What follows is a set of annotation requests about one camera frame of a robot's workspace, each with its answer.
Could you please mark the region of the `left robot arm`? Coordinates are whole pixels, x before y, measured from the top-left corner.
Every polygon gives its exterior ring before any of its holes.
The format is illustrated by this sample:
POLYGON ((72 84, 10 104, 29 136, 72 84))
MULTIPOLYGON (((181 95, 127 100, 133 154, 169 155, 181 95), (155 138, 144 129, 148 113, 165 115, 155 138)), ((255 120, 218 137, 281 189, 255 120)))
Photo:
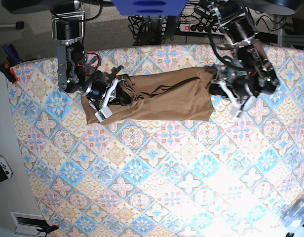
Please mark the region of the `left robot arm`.
POLYGON ((260 94, 273 94, 280 81, 256 38, 258 30, 241 0, 210 0, 207 9, 213 17, 208 33, 210 45, 222 63, 209 91, 228 99, 231 115, 239 118, 247 102, 260 94), (213 29, 224 35, 232 50, 231 57, 221 56, 217 51, 213 29))

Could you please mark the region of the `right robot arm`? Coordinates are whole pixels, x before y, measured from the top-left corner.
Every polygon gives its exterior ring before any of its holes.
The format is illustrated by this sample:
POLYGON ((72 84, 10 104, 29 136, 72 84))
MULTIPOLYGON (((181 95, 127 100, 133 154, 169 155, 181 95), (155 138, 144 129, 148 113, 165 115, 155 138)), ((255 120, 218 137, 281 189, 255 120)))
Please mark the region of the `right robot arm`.
POLYGON ((95 110, 95 117, 103 122, 113 114, 110 105, 126 106, 131 103, 130 96, 121 88, 126 76, 118 75, 123 67, 112 68, 110 73, 98 69, 88 71, 88 52, 82 43, 87 21, 82 2, 71 0, 50 12, 52 37, 58 41, 58 87, 65 93, 76 92, 86 97, 95 110))

